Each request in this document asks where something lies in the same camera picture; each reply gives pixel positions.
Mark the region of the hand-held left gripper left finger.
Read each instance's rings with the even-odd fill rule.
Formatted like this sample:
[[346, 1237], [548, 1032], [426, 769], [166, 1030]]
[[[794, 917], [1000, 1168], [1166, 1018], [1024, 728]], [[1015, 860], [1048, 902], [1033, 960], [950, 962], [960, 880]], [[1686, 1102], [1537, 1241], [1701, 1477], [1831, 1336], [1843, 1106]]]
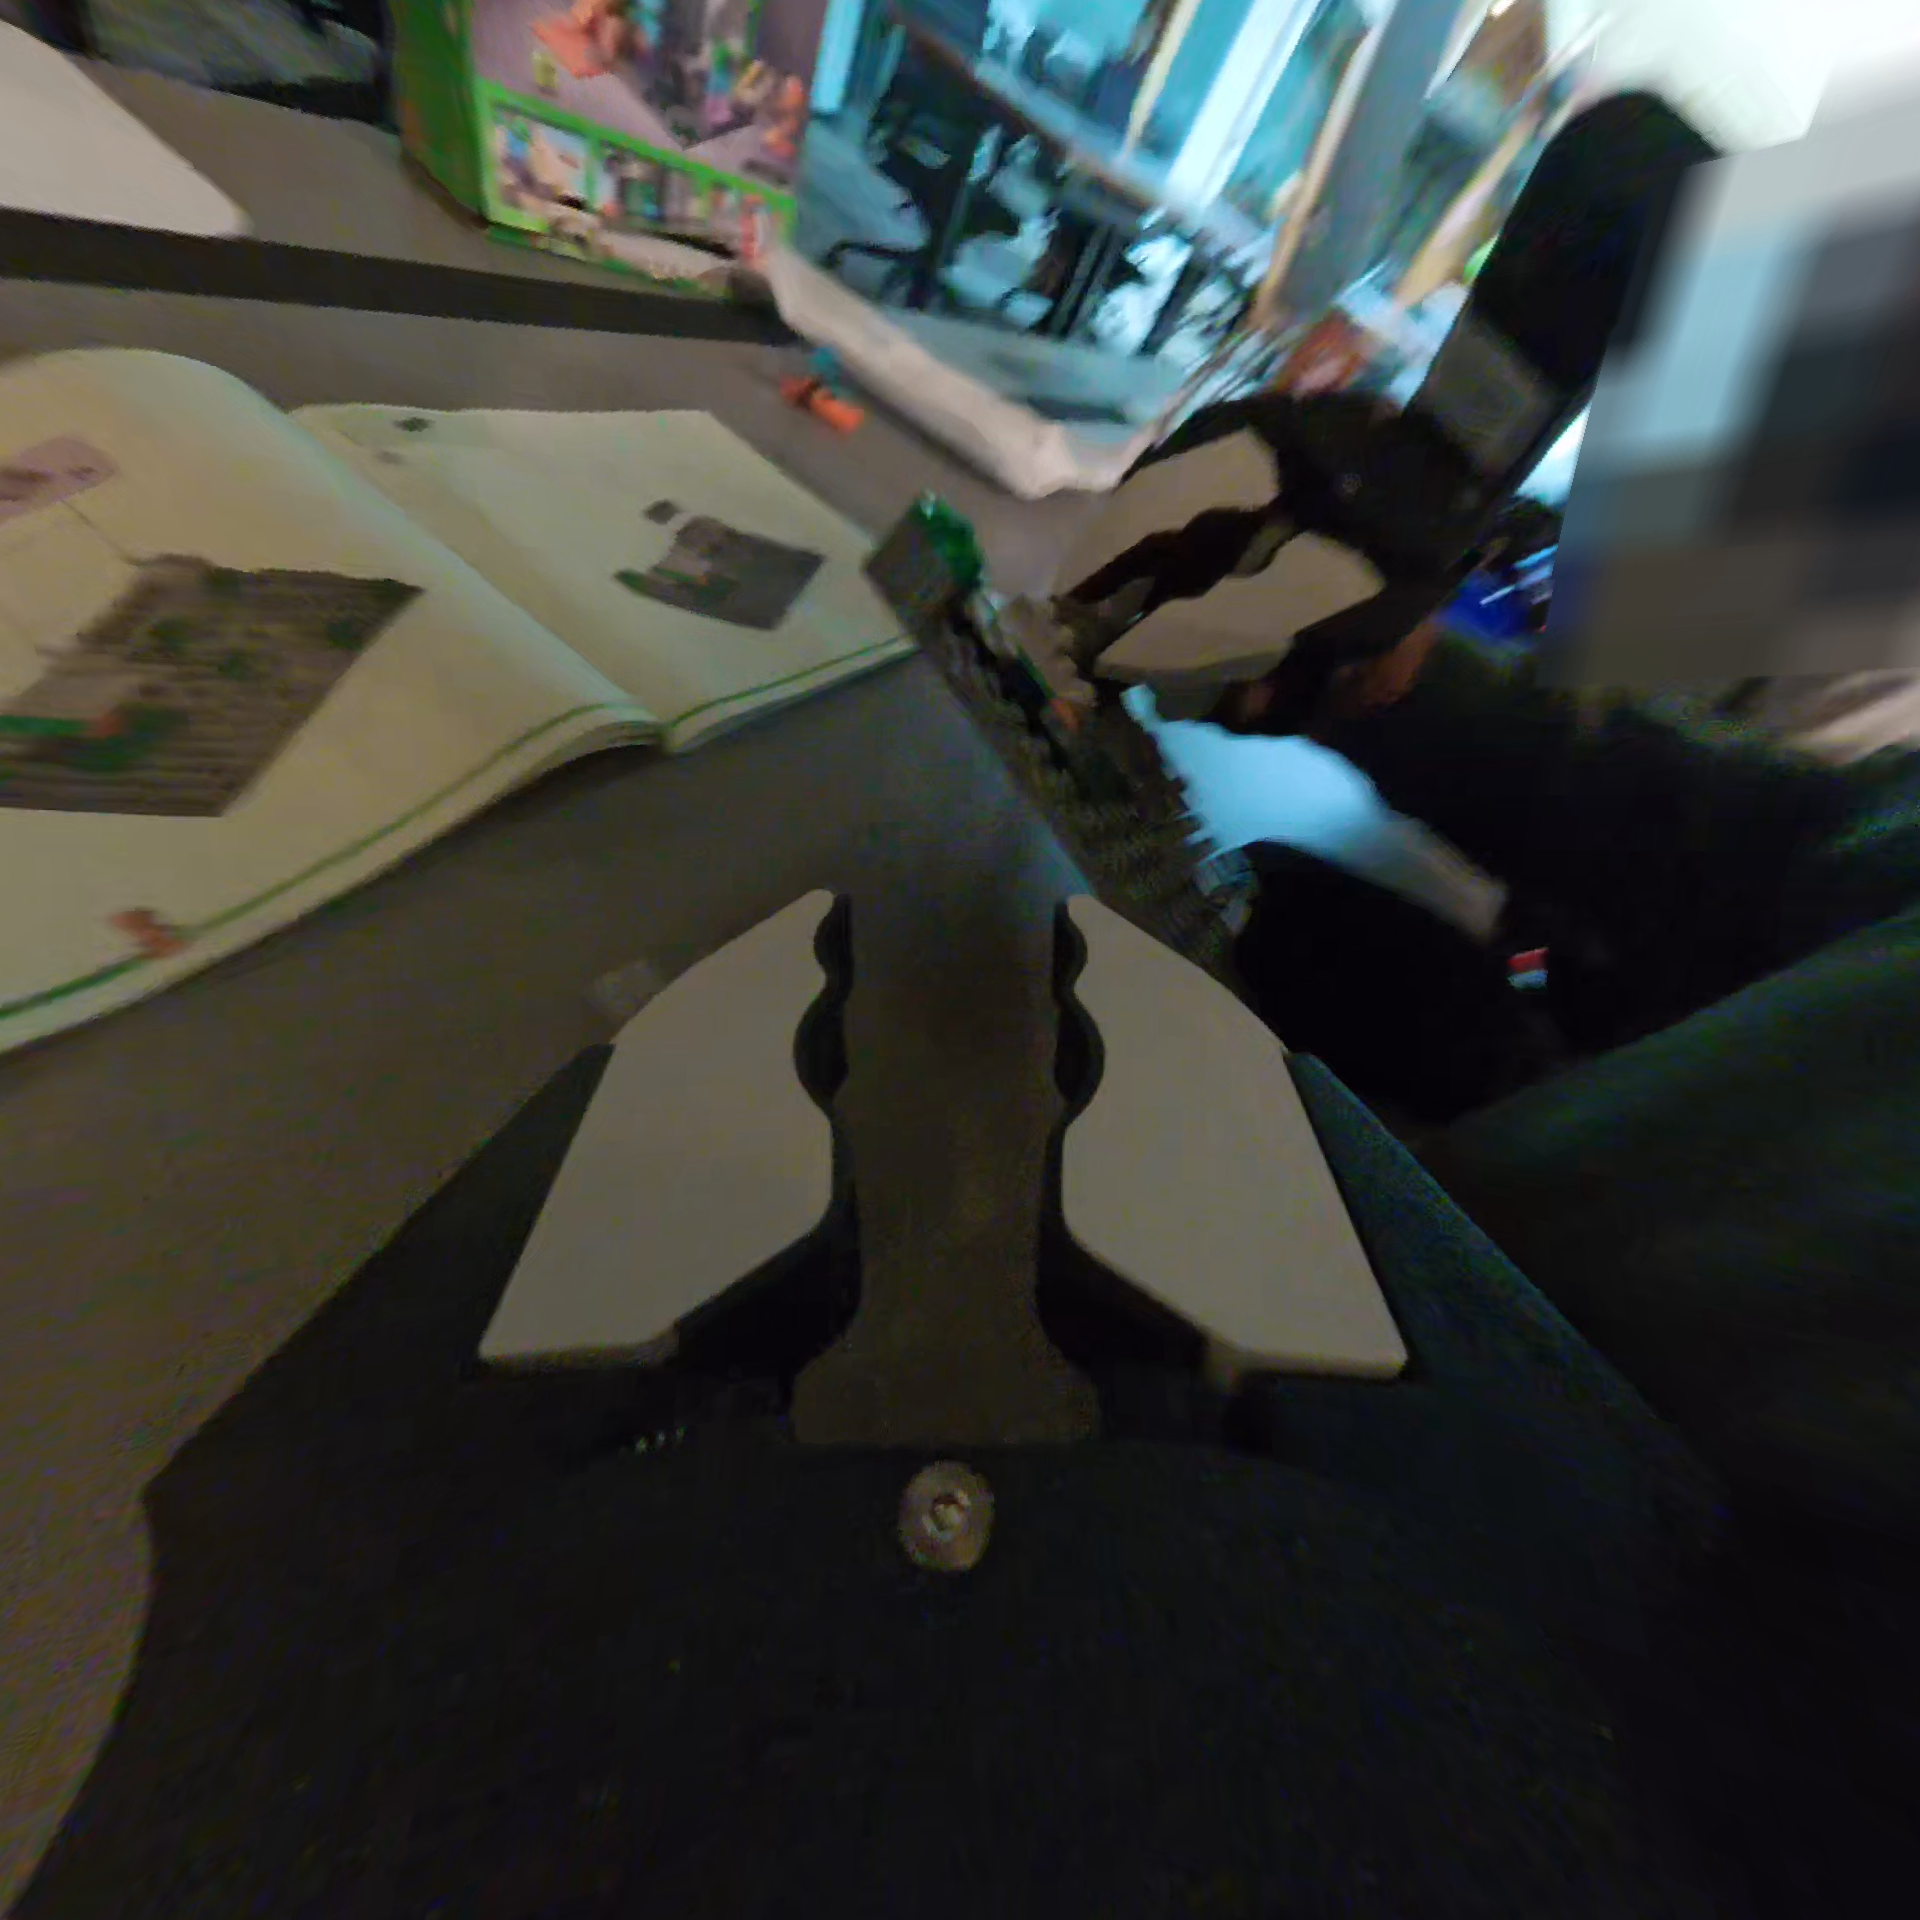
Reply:
[[804, 1073], [804, 1025], [836, 1005], [849, 905], [802, 894], [618, 1027], [481, 1363], [663, 1362], [828, 1220], [834, 1093]]

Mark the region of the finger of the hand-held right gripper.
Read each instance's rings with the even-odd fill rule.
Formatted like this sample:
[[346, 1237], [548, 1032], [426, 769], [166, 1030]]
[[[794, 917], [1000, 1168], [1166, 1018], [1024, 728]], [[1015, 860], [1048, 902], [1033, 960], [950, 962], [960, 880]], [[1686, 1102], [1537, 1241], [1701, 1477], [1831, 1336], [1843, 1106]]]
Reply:
[[1228, 571], [1199, 595], [1139, 615], [1094, 660], [1093, 677], [1121, 684], [1223, 684], [1259, 677], [1331, 618], [1387, 587], [1372, 559], [1324, 534], [1298, 532], [1259, 570]]
[[1191, 545], [1246, 532], [1282, 492], [1282, 466], [1252, 429], [1185, 449], [1160, 448], [1104, 494], [1069, 535], [1055, 595], [1106, 602], [1179, 570]]

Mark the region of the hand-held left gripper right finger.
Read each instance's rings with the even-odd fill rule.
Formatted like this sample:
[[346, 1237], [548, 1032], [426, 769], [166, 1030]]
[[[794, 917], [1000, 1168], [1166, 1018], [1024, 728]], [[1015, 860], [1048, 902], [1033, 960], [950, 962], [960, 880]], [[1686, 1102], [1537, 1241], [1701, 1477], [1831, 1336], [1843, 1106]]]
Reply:
[[1400, 1380], [1408, 1344], [1287, 1046], [1230, 985], [1091, 894], [1055, 921], [1053, 1213], [1223, 1386]]

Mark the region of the grey toy brick build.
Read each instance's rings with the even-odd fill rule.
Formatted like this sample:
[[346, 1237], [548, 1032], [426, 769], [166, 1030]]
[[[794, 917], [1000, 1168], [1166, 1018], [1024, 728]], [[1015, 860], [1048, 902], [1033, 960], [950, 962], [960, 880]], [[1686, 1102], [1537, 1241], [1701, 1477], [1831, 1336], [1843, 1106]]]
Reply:
[[1096, 674], [1121, 636], [1108, 608], [992, 587], [975, 523], [933, 492], [864, 570], [1093, 894], [1228, 980], [1257, 882], [1202, 826], [1123, 685]]

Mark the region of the grey desk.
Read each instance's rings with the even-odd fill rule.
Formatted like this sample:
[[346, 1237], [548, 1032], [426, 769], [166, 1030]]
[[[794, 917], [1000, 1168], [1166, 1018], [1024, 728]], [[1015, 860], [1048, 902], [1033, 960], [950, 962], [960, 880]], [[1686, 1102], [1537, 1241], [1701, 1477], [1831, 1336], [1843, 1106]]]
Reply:
[[[497, 267], [365, 126], [92, 66], [273, 241]], [[888, 412], [845, 440], [784, 353], [687, 333], [4, 284], [4, 353], [178, 352], [280, 406], [693, 407], [869, 532], [935, 492], [997, 577], [1046, 583], [1096, 513], [1023, 502]], [[607, 1030], [595, 988], [853, 897], [845, 1115], [862, 1315], [800, 1430], [1073, 1439], [1093, 1386], [1029, 1299], [1053, 1125], [1055, 899], [1079, 890], [919, 658], [681, 758], [607, 752], [527, 787], [277, 939], [4, 1062], [4, 1914], [106, 1740], [152, 1590], [148, 1481], [518, 1106]]]

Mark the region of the white plastic bag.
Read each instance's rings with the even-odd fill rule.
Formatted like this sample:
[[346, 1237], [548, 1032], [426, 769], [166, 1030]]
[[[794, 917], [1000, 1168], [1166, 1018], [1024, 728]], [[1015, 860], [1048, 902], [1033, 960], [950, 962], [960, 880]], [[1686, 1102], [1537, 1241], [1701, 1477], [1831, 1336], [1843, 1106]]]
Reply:
[[794, 249], [765, 273], [836, 373], [1016, 499], [1111, 492], [1188, 391], [1156, 355], [879, 306]]

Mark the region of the black office chair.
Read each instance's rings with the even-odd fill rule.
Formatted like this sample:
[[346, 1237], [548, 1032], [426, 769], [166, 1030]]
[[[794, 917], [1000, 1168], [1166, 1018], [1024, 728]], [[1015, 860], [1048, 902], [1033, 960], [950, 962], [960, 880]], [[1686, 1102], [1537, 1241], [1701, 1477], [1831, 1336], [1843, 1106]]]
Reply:
[[828, 147], [813, 262], [903, 313], [950, 303], [949, 275], [971, 241], [1013, 241], [1041, 204], [1035, 131], [922, 109], [875, 108]]

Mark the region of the open instruction booklet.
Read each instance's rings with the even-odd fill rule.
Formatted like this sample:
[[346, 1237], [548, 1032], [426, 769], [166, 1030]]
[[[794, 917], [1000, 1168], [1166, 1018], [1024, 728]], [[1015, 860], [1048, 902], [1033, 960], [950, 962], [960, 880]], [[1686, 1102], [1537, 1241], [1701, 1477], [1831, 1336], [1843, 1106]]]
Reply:
[[284, 410], [77, 347], [4, 362], [2, 454], [4, 1053], [911, 654], [871, 537], [704, 410]]

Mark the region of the green toy brick box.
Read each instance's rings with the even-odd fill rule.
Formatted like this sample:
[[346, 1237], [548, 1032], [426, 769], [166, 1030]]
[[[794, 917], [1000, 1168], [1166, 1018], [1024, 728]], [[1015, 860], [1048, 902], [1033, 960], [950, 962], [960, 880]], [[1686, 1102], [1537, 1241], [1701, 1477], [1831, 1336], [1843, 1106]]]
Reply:
[[825, 1], [395, 1], [396, 135], [494, 238], [729, 296], [792, 238]]

